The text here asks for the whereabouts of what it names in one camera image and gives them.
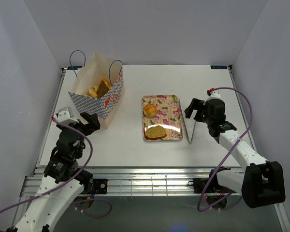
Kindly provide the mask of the long twisted bread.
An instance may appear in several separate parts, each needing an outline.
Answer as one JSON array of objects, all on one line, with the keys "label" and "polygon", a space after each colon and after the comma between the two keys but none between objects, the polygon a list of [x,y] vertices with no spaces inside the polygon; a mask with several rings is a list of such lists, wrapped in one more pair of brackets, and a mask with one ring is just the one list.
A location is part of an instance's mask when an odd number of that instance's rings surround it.
[{"label": "long twisted bread", "polygon": [[106,80],[106,79],[102,79],[102,81],[105,83],[105,85],[110,89],[112,87],[111,83]]}]

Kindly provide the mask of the blue checkered paper bag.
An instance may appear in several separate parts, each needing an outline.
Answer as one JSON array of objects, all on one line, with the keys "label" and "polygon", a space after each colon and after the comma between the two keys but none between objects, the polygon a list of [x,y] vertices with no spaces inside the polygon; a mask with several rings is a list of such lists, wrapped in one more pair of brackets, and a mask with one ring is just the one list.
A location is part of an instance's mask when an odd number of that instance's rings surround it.
[{"label": "blue checkered paper bag", "polygon": [[77,111],[97,114],[103,128],[109,128],[124,94],[122,61],[99,53],[79,70],[69,90]]}]

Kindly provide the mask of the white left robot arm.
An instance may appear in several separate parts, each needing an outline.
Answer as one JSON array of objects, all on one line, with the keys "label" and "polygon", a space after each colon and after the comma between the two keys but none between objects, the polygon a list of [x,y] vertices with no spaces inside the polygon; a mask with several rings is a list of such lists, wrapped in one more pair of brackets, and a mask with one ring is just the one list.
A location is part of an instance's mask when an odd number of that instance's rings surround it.
[{"label": "white left robot arm", "polygon": [[46,166],[39,189],[21,220],[9,232],[51,232],[80,193],[92,190],[92,174],[79,168],[87,136],[100,129],[97,114],[83,112],[83,124],[65,107],[52,120],[61,130]]}]

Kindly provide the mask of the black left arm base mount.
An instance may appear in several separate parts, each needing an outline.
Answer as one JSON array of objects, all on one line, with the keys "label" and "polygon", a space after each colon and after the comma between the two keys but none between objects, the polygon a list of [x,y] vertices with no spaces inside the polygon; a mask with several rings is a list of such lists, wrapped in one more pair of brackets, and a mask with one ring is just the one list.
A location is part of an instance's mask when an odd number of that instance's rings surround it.
[{"label": "black left arm base mount", "polygon": [[91,179],[87,189],[90,194],[106,194],[108,191],[108,179]]}]

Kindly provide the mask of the croissant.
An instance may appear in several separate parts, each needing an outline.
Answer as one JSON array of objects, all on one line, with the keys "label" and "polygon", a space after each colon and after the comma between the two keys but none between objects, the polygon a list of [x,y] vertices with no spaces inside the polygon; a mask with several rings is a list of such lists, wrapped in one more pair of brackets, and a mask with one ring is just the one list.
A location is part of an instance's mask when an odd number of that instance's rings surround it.
[{"label": "croissant", "polygon": [[88,95],[91,97],[97,98],[98,97],[97,90],[98,90],[98,86],[94,86],[93,88],[90,88],[88,91]]}]

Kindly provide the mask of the brown chocolate bread piece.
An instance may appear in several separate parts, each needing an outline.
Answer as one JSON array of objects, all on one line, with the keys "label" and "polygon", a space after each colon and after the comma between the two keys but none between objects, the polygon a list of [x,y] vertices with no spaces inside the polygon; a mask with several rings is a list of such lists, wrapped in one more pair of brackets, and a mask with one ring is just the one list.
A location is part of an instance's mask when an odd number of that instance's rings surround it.
[{"label": "brown chocolate bread piece", "polygon": [[97,98],[101,98],[102,96],[104,96],[108,91],[109,91],[110,87],[107,81],[101,81],[98,89],[97,89]]}]

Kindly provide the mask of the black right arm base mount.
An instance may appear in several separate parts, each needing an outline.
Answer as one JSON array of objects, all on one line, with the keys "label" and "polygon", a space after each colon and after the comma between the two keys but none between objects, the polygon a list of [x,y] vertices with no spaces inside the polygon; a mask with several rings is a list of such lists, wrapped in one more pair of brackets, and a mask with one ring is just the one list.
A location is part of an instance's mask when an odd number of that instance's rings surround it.
[{"label": "black right arm base mount", "polygon": [[[188,181],[188,186],[193,187],[194,193],[202,193],[207,182],[208,178],[193,178]],[[207,187],[205,193],[221,193],[222,190],[223,187],[215,184],[214,181],[212,181]]]}]

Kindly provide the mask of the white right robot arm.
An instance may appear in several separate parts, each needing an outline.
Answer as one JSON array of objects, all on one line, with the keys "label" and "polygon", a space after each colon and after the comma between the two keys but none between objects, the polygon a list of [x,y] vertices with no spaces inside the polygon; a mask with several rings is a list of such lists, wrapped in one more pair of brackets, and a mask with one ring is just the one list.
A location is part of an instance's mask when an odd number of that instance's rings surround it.
[{"label": "white right robot arm", "polygon": [[236,127],[226,121],[225,103],[221,99],[202,101],[192,99],[184,110],[190,118],[207,125],[209,134],[224,147],[243,169],[243,174],[234,172],[221,164],[209,175],[202,194],[209,189],[220,192],[223,188],[239,193],[250,208],[282,203],[286,199],[283,168],[277,161],[268,161],[239,136]]}]

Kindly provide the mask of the metal serving tongs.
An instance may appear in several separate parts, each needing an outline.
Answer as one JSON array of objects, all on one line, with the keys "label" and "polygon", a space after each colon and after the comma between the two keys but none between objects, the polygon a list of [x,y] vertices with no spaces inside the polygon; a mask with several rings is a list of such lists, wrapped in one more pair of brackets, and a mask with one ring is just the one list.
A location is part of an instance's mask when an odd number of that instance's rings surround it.
[{"label": "metal serving tongs", "polygon": [[193,138],[194,138],[194,133],[195,133],[195,128],[196,128],[196,121],[194,122],[192,134],[190,136],[189,132],[188,132],[188,129],[187,129],[187,126],[186,126],[185,119],[184,119],[184,114],[183,114],[183,110],[182,110],[181,100],[180,99],[178,99],[178,103],[179,103],[179,109],[180,109],[180,114],[181,114],[182,125],[183,125],[183,129],[184,129],[184,132],[185,132],[185,135],[186,135],[187,142],[189,144],[192,144],[192,141],[193,141]]}]

